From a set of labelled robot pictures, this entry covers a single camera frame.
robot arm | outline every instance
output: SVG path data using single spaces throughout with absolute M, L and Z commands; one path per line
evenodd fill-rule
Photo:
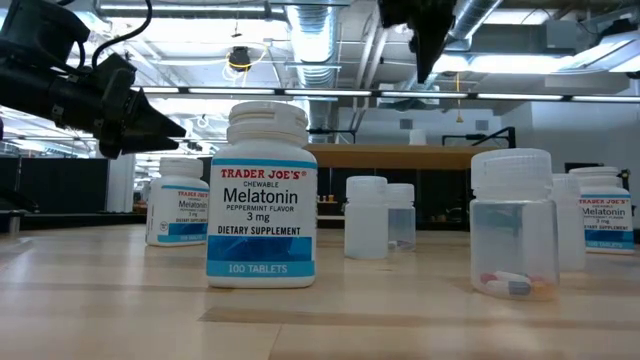
M 14 0 L 0 31 L 0 105 L 92 133 L 110 158 L 177 149 L 168 137 L 185 130 L 151 107 L 142 90 L 131 90 L 135 67 L 115 54 L 94 68 L 66 65 L 73 44 L 82 47 L 88 36 L 59 5 Z

light fixture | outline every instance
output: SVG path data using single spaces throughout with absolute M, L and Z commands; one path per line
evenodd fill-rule
M 464 99 L 467 93 L 453 92 L 414 92 L 414 91 L 383 91 L 382 97 L 419 98 L 419 99 Z
M 147 94 L 177 94 L 180 92 L 176 87 L 145 86 L 142 89 Z
M 469 71 L 491 74 L 550 74 L 567 60 L 546 55 L 479 55 Z
M 371 91 L 366 91 L 366 90 L 294 89 L 294 90 L 285 90 L 284 93 L 285 95 L 293 95 L 293 96 L 355 96 L 355 97 L 371 96 Z
M 527 94 L 478 94 L 478 99 L 487 100 L 529 100 L 529 101 L 559 101 L 562 95 L 527 95 Z
M 597 96 L 597 95 L 576 95 L 571 101 L 577 102 L 600 102 L 600 103 L 634 103 L 640 104 L 640 96 Z
M 218 95 L 275 95 L 273 89 L 235 89 L 235 88 L 189 88 L 192 94 Z

translucent plastic bottle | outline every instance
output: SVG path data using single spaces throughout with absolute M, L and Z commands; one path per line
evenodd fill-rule
M 352 259 L 384 259 L 389 253 L 387 179 L 352 176 L 347 179 L 344 210 L 344 255 Z
M 389 249 L 413 251 L 416 249 L 415 194 L 411 184 L 387 185 L 389 206 Z
M 471 161 L 471 282 L 496 297 L 549 300 L 558 285 L 551 155 L 505 149 Z
M 580 208 L 580 185 L 572 174 L 554 174 L 551 198 L 558 214 L 558 261 L 560 271 L 582 271 L 586 249 L 584 220 Z

pill bottle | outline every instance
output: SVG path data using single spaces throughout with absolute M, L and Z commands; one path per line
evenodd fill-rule
M 204 244 L 209 185 L 200 180 L 202 161 L 160 159 L 161 178 L 151 182 L 146 241 L 156 246 Z
M 587 252 L 633 254 L 631 194 L 621 187 L 615 167 L 570 171 L 580 182 Z
M 537 149 L 471 160 L 471 283 L 485 294 L 550 300 L 558 285 L 558 230 L 551 155 Z
M 347 179 L 344 210 L 344 254 L 352 259 L 384 259 L 389 253 L 387 179 L 352 176 Z
M 578 179 L 572 174 L 554 174 L 551 198 L 556 203 L 558 216 L 560 271 L 582 271 L 586 249 Z
M 211 163 L 206 273 L 228 288 L 306 287 L 315 279 L 317 163 L 295 106 L 232 108 Z
M 388 184 L 389 250 L 414 251 L 416 249 L 416 209 L 413 185 Z

blue label stripe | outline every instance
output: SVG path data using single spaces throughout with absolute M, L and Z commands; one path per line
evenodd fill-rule
M 598 249 L 633 250 L 633 231 L 585 230 L 587 247 Z
M 311 237 L 211 235 L 207 260 L 249 262 L 311 261 Z
M 194 188 L 194 187 L 190 187 L 190 186 L 162 185 L 162 188 L 163 189 L 170 189 L 170 190 L 187 190 L 187 191 L 209 192 L 209 189 Z
M 172 223 L 169 224 L 169 235 L 206 234 L 207 223 Z
M 582 195 L 585 199 L 591 198 L 605 198 L 605 199 L 631 199 L 631 195 L 605 195 L 605 194 L 584 194 Z
M 207 261 L 207 276 L 224 277 L 306 277 L 316 273 L 315 261 L 267 262 L 267 261 Z
M 192 235 L 158 235 L 158 242 L 160 243 L 184 243 L 194 241 L 205 241 L 207 234 L 192 234 Z
M 268 160 L 268 159 L 213 159 L 211 165 L 238 165 L 238 166 L 276 166 L 295 167 L 304 169 L 317 169 L 318 164 L 309 161 L 294 160 Z

